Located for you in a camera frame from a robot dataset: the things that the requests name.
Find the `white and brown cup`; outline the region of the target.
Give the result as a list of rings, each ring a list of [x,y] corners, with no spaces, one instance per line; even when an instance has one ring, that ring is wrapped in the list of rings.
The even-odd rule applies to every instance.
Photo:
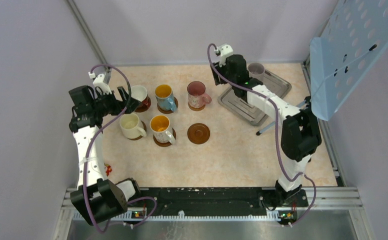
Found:
[[[139,101],[143,101],[148,95],[147,89],[142,85],[134,85],[131,87],[131,97]]]

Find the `grey purple mug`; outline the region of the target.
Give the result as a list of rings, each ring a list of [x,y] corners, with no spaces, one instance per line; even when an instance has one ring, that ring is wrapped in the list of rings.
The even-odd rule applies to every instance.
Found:
[[[265,74],[264,65],[257,62],[253,62],[248,65],[247,70],[251,78],[254,78],[263,82],[264,74]]]

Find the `cream ribbed mug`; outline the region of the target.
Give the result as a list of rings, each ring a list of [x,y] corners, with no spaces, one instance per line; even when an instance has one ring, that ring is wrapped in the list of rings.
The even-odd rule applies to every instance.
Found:
[[[140,121],[141,120],[139,116],[135,113],[123,114],[119,120],[119,125],[123,136],[126,137],[127,139],[136,138],[138,135],[134,133],[133,129],[136,126],[138,127],[140,126]]]

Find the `blue butterfly mug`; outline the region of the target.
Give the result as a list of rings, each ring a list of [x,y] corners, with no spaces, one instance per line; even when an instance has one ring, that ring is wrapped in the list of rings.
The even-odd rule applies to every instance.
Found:
[[[177,110],[177,99],[173,95],[172,88],[167,84],[161,84],[155,89],[158,110],[165,114],[174,113]]]

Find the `floral mug yellow inside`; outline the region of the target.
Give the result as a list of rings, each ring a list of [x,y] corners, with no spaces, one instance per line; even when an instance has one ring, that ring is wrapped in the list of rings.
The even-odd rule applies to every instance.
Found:
[[[172,134],[172,126],[170,120],[165,115],[154,116],[149,123],[155,138],[161,142],[170,142],[172,145],[176,143],[176,139]]]

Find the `pink mug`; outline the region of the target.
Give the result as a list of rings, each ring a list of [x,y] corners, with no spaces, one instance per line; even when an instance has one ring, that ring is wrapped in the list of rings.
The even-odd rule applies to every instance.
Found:
[[[206,93],[206,86],[201,81],[192,81],[187,86],[188,103],[210,104],[212,98]]]

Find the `light wooden coaster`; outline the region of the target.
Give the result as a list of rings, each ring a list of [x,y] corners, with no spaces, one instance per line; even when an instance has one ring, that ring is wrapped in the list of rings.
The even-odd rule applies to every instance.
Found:
[[[193,111],[201,111],[207,104],[203,102],[189,102],[188,107]]]

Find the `light blue music stand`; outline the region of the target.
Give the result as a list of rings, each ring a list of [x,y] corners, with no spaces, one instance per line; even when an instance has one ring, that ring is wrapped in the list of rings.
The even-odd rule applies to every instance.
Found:
[[[309,44],[313,114],[328,121],[388,47],[388,0],[340,0]]]

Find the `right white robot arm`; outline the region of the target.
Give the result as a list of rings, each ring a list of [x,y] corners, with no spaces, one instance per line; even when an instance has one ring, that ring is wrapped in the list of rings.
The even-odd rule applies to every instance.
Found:
[[[210,67],[216,85],[230,84],[238,98],[273,119],[276,154],[282,171],[275,184],[274,202],[281,206],[290,205],[301,190],[307,164],[322,143],[310,98],[305,98],[305,108],[287,103],[262,81],[250,77],[246,61],[240,54],[225,58],[224,63],[211,62]]]

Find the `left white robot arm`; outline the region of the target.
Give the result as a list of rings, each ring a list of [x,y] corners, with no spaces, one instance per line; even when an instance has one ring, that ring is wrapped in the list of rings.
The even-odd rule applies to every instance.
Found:
[[[130,96],[131,90],[118,87],[122,100],[113,92],[106,93],[98,87],[80,86],[69,91],[74,103],[69,128],[78,148],[79,181],[70,200],[85,221],[94,227],[125,213],[128,205],[135,207],[142,200],[137,182],[127,178],[118,184],[106,175],[103,160],[102,134],[108,124],[103,118],[115,118],[132,113],[140,103]]]

